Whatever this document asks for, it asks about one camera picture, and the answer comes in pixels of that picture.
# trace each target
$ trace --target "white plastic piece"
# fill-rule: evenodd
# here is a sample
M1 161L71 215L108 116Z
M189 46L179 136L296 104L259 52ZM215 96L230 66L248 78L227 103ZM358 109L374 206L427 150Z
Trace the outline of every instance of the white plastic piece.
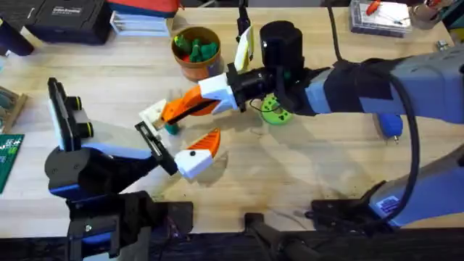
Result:
M249 63L250 58L253 56L253 48L253 27L250 25L240 36L237 53L233 61L233 65L238 73L247 70L245 65Z
M219 100L212 114L224 112L228 109L238 109L232 88L227 84L227 75L224 73L198 82L202 97Z
M61 128L59 127L59 124L58 124L57 113L56 113L56 111L54 109L54 105L53 105L53 102L51 101L51 99L49 99L49 112L50 112L50 116L51 116L51 121L53 122L53 128L55 129L55 137L58 140L59 148L61 150L63 150L63 149L65 149L65 145L63 143L63 137L62 137L62 133L61 133Z
M172 18L152 17L139 14L123 14L114 11L109 23L120 36L170 36Z
M184 149L174 161L182 176L192 179L212 164L212 155L208 149Z
M155 128L155 126L161 120L161 114L166 103L166 99L163 99L138 113L138 116L140 116L140 118L144 121L153 136L159 140L161 140L161 135L158 130L162 128L162 125L157 126L157 128Z

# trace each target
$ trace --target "green circuit board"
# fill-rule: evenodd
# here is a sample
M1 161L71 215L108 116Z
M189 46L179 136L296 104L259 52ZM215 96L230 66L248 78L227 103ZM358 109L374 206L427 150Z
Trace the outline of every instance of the green circuit board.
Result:
M9 172L13 168L23 139L23 134L0 135L0 194L7 184Z

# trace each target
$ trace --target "green object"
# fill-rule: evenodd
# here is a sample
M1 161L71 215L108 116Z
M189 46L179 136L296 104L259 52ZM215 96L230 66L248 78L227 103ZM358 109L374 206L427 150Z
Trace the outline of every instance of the green object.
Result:
M15 163L23 139L23 134L0 135L0 194L7 184L9 172Z
M202 54L200 53L200 39L196 38L191 45L190 62L203 62Z
M177 123L174 123L172 125L165 124L165 129L170 135L175 135L179 133L179 125Z
M183 35L174 37L174 43L179 49L184 51L186 54L191 53L191 43L189 40L185 39Z
M210 43L201 47L203 61L211 59L218 52L218 44Z
M269 124L283 125L293 118L293 114L280 108L277 98L273 94L266 96L261 104L261 116Z

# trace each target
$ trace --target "cup of items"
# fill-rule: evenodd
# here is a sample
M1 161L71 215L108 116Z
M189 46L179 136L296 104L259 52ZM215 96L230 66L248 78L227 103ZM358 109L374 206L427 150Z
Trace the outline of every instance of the cup of items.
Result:
M173 38L171 49L189 80L203 80L221 73L219 37L208 28L182 30Z

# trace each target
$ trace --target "screwdriver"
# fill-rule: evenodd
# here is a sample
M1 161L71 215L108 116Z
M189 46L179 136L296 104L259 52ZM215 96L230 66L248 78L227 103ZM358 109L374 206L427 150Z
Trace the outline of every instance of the screwdriver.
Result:
M400 137L403 132L403 121L401 117L391 113L378 113L377 119L385 139L393 138L394 142L398 144L398 137Z

